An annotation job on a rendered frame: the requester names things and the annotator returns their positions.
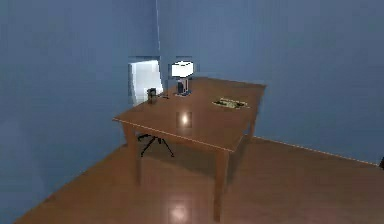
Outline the brown wooden table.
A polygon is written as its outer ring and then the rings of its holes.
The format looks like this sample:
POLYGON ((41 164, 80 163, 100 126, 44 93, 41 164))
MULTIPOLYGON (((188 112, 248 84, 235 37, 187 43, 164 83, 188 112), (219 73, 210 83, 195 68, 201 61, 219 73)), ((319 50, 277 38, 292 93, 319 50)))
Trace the brown wooden table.
POLYGON ((263 84, 197 77, 190 81, 191 94, 179 97, 175 89, 163 92, 169 99, 158 99, 150 106, 137 105, 117 116, 131 150, 133 177, 141 181, 141 161, 136 134, 146 133, 171 143, 215 154, 213 219, 221 219, 230 155, 245 138, 253 136, 258 106, 266 89, 263 84), (213 104, 227 98, 246 102, 248 108, 231 109, 213 104))

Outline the flat green patterned book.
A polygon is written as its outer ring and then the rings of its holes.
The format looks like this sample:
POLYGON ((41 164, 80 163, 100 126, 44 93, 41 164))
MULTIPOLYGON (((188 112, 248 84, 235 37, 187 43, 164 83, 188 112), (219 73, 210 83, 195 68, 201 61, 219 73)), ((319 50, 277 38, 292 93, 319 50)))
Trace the flat green patterned book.
POLYGON ((213 101, 214 105, 231 108, 231 109, 240 109, 240 108, 248 108, 248 104, 246 102, 220 98, 219 100, 213 101))

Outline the white shade table lamp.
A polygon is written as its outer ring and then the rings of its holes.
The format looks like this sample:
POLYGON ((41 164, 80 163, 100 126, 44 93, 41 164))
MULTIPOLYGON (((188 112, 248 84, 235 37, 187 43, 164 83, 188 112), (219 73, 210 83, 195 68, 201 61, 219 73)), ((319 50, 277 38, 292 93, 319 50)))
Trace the white shade table lamp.
POLYGON ((171 76, 177 79, 177 95, 187 96, 189 90, 189 78, 194 73, 192 61, 177 61, 171 65, 171 76))

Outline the white office chair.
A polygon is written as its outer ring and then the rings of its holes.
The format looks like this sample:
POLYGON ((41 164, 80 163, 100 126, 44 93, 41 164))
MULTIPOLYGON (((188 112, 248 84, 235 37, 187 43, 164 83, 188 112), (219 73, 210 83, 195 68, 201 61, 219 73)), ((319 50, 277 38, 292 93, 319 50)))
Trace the white office chair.
POLYGON ((149 88, 156 89, 157 100, 164 99, 160 98, 160 96, 167 96, 163 94, 164 89, 161 82, 158 60, 148 60, 131 63, 130 68, 132 77, 131 95, 134 106, 140 105, 142 103, 149 104, 147 102, 147 90, 149 88))

